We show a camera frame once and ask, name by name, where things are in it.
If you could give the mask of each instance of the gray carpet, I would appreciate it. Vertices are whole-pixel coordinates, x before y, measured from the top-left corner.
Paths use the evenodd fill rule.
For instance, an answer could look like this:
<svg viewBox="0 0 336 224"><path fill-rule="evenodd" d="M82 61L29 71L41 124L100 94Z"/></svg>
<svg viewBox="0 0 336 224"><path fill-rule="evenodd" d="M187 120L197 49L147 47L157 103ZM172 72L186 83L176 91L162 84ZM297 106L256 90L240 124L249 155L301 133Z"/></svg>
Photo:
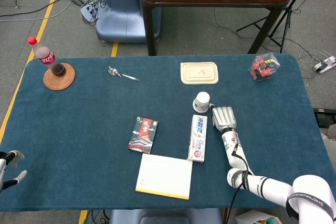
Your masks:
<svg viewBox="0 0 336 224"><path fill-rule="evenodd" d="M42 7L49 0L19 0L21 9L15 8L15 0L0 0L0 15L28 12ZM60 12L67 1L56 3L52 15ZM300 8L300 15L293 15L287 38L300 43L306 49L326 50L336 54L336 4L335 0L307 0ZM45 10L15 18L43 17ZM267 14L264 9L217 8L216 17L222 26L233 30L251 23ZM0 22L0 122L2 122L20 75L28 58L30 47L28 36L36 36L41 20L30 22ZM244 37L254 37L255 27L239 32ZM52 18L43 33L41 42L48 45L59 57L110 57L112 44L97 39L94 27L82 22L79 8L71 4L61 15ZM230 31L215 24L213 8L165 8L163 12L163 33L156 44L159 55L201 55L201 54L242 54L246 53L253 39L240 39ZM277 51L278 47L264 46ZM298 57L301 48L286 41L285 52ZM146 56L145 44L120 44L118 56ZM300 63L302 69L311 71L311 64ZM302 72L310 78L308 72ZM336 71L334 69L305 79L312 105L319 108L336 109ZM324 140L329 157L336 167L336 142ZM235 209L230 223L236 223L234 216L247 211ZM262 209L278 216L283 223L298 223L289 219L283 209ZM0 213L0 223L77 223L79 211L40 211Z"/></svg>

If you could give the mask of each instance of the blue tablecloth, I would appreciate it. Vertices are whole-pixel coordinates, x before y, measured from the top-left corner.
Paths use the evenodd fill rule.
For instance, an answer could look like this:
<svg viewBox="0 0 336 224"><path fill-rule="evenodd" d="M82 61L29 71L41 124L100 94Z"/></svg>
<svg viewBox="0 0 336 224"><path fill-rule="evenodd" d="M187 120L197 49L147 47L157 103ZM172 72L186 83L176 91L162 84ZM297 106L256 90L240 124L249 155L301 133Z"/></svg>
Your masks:
<svg viewBox="0 0 336 224"><path fill-rule="evenodd" d="M32 61L0 146L26 156L6 178L22 169L28 175L0 194L0 210L228 207L235 190L226 182L230 166L210 111L205 162L193 165L190 199L135 192L141 153L127 147L136 117L160 122L152 154L187 158L192 101L200 91L216 106L233 107L256 175L291 184L300 175L316 174L336 192L296 59L276 56L280 70L259 83L247 71L254 55L63 59L76 70L73 84L63 91L48 90L45 66ZM180 63L197 61L217 64L217 84L181 82ZM111 76L108 66L141 81ZM235 201L235 207L273 206L246 191Z"/></svg>

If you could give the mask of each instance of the yellow notepad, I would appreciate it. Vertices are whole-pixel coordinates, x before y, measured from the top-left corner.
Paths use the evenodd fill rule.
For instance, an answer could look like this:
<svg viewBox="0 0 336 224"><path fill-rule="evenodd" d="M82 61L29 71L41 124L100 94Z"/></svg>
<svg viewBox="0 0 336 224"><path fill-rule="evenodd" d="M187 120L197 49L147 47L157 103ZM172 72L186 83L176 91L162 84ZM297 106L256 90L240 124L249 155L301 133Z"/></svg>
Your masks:
<svg viewBox="0 0 336 224"><path fill-rule="evenodd" d="M193 162L142 154L135 191L189 199Z"/></svg>

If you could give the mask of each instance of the tripod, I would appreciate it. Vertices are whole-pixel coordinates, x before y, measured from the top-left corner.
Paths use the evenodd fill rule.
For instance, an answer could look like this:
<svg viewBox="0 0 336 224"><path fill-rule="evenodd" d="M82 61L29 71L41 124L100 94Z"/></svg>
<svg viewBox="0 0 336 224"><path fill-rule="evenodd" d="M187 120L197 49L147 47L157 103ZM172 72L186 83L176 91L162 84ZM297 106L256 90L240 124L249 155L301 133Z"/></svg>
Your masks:
<svg viewBox="0 0 336 224"><path fill-rule="evenodd" d="M286 34L287 34L287 31L288 31L288 28L290 28L290 19L291 19L291 14L292 14L292 9L293 9L293 5L295 4L296 0L292 0L290 2L290 4L284 9L285 12L284 14L282 15L282 17L280 18L279 22L276 24L275 28L273 29L273 31L271 32L270 35L267 35L268 38L270 38L270 40L272 40L277 46L280 47L280 53L282 53L282 50L283 50L283 44L285 42L285 37L286 37ZM258 22L260 21L263 21L267 18L264 17L262 19L259 19L247 26L244 26L236 31L240 31L240 30L243 30L249 26L256 26L259 30L261 29L261 27L257 24ZM278 29L278 27L280 26L281 22L284 20L284 18L286 18L286 23L285 23L285 28L284 28L284 31L283 31L283 36L282 36L282 41L281 43L277 42L275 39L273 39L273 35L274 33L276 32L276 30Z"/></svg>

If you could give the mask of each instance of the white cup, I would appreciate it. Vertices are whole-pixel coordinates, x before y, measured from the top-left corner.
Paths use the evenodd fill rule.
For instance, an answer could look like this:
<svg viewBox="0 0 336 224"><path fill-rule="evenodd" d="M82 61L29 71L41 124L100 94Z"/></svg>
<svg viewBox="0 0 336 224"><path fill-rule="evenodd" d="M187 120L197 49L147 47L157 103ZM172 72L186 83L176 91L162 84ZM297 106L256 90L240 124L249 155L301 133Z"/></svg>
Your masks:
<svg viewBox="0 0 336 224"><path fill-rule="evenodd" d="M207 92L200 92L196 96L193 107L197 113L205 113L208 110L210 95Z"/></svg>

